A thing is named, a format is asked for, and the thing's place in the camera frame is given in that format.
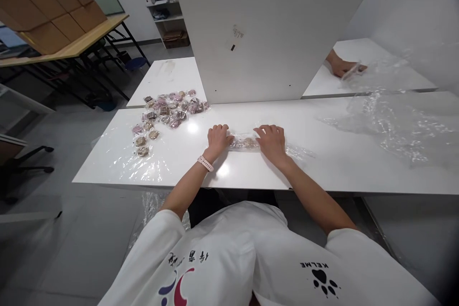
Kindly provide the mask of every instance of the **paw print logo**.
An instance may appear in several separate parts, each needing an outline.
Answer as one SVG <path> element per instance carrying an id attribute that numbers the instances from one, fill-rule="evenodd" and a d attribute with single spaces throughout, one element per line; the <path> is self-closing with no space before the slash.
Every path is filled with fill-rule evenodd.
<path id="1" fill-rule="evenodd" d="M 328 298 L 328 292 L 336 296 L 336 288 L 341 289 L 333 280 L 328 280 L 327 285 L 327 274 L 323 270 L 312 270 L 312 274 L 314 275 L 317 280 L 314 280 L 314 289 L 321 287 L 322 292 L 324 292 L 325 296 Z"/>

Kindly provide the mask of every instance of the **white smartwatch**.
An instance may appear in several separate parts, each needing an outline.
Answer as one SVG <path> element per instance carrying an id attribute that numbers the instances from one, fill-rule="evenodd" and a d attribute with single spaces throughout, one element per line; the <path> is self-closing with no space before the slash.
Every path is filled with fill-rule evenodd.
<path id="1" fill-rule="evenodd" d="M 214 167 L 203 157 L 203 156 L 200 156 L 198 159 L 197 159 L 198 163 L 201 163 L 204 165 L 204 167 L 206 169 L 208 169 L 209 172 L 212 172 L 214 170 Z"/>

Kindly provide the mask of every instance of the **pile of snacks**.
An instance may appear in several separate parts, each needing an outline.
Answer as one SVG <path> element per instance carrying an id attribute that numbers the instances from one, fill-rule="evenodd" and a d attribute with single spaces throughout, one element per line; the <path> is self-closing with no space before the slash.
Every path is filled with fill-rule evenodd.
<path id="1" fill-rule="evenodd" d="M 147 138 L 156 140 L 160 132 L 155 129 L 155 124 L 162 123 L 172 129 L 178 128 L 190 115 L 201 113 L 209 109 L 206 101 L 196 98 L 196 91 L 172 92 L 168 95 L 159 95 L 157 99 L 145 97 L 147 111 L 142 114 L 142 122 L 132 129 L 134 144 L 138 147 L 136 154 L 146 156 L 149 148 L 146 147 Z"/>

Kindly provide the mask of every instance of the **left hand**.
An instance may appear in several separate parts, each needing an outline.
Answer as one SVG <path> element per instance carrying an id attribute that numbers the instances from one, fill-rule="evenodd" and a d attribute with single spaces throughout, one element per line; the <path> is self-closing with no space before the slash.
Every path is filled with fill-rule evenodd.
<path id="1" fill-rule="evenodd" d="M 223 151 L 230 145 L 234 140 L 234 136 L 226 136 L 226 132 L 229 129 L 228 125 L 214 125 L 209 129 L 207 138 L 209 140 L 209 147 L 206 148 L 202 156 L 210 163 L 213 164 L 216 159 L 223 153 Z"/>
<path id="2" fill-rule="evenodd" d="M 341 59 L 336 59 L 333 61 L 333 63 L 331 63 L 331 70 L 337 77 L 343 77 L 347 72 L 350 71 L 352 67 L 355 66 L 356 63 L 357 62 L 349 62 Z M 365 69 L 367 69 L 367 66 L 359 66 L 359 72 L 363 72 Z"/>

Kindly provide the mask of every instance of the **person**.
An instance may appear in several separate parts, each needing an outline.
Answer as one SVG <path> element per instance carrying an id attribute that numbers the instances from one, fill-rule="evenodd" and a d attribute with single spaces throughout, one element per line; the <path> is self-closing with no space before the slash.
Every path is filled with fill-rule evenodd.
<path id="1" fill-rule="evenodd" d="M 181 220 L 187 208 L 192 218 L 209 165 L 233 140 L 227 130 L 209 129 L 206 161 L 200 157 L 173 188 L 99 306 L 437 304 L 285 153 L 284 130 L 275 125 L 254 129 L 261 152 L 325 232 L 325 247 L 291 232 L 278 207 L 253 201 L 222 208 L 185 232 Z"/>
<path id="2" fill-rule="evenodd" d="M 333 74 L 340 78 L 349 72 L 349 70 L 356 64 L 356 62 L 344 61 L 338 56 L 338 54 L 336 54 L 335 49 L 330 51 L 325 60 L 330 63 Z M 365 69 L 367 69 L 367 66 L 359 66 L 359 72 L 363 72 Z"/>

